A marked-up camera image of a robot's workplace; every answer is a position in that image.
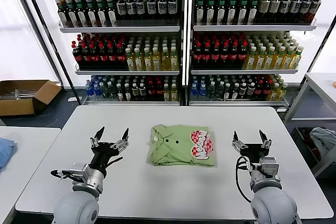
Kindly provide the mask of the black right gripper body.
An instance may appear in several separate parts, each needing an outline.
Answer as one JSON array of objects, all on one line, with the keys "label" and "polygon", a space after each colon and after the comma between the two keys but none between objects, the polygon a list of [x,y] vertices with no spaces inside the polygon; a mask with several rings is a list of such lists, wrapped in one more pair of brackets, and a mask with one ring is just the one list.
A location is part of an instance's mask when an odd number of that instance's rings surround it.
[{"label": "black right gripper body", "polygon": [[239,151],[240,155],[247,157],[250,163],[259,163],[261,158],[269,154],[269,148],[262,144],[246,144]]}]

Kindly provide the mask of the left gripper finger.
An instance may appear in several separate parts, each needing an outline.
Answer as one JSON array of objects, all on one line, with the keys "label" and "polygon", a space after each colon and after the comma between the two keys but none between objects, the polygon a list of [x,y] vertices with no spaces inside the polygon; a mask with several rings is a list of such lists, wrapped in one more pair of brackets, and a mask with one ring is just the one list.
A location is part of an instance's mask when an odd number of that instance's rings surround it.
[{"label": "left gripper finger", "polygon": [[105,127],[103,126],[100,130],[98,130],[95,134],[94,137],[90,138],[91,141],[91,147],[98,147],[99,146],[99,142],[102,138],[103,132],[104,132]]},{"label": "left gripper finger", "polygon": [[124,151],[129,145],[129,128],[127,128],[120,140],[110,146],[111,149],[118,150],[118,152]]}]

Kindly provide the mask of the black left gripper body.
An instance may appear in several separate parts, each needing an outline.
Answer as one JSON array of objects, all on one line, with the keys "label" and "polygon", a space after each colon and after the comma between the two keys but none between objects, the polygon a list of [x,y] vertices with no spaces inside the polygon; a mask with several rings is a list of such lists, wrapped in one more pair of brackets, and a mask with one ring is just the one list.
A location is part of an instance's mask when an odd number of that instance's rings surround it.
[{"label": "black left gripper body", "polygon": [[111,165],[123,159],[123,157],[118,157],[112,161],[110,158],[118,156],[120,154],[119,150],[113,148],[114,143],[99,142],[98,146],[92,147],[91,150],[94,154],[89,167],[100,171],[103,175],[107,174],[106,169]]}]

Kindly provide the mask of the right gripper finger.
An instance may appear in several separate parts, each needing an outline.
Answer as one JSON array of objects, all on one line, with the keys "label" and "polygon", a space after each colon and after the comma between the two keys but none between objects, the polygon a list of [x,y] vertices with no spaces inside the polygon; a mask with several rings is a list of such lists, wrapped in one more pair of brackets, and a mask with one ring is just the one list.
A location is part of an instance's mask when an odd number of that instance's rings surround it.
[{"label": "right gripper finger", "polygon": [[239,140],[236,131],[234,131],[232,146],[237,152],[240,152],[241,150],[244,150],[244,149],[248,148],[248,146],[245,143],[243,143],[242,141]]},{"label": "right gripper finger", "polygon": [[259,130],[259,135],[260,135],[261,140],[262,140],[261,147],[269,149],[271,144],[272,144],[272,140],[268,139],[267,135],[262,130]]}]

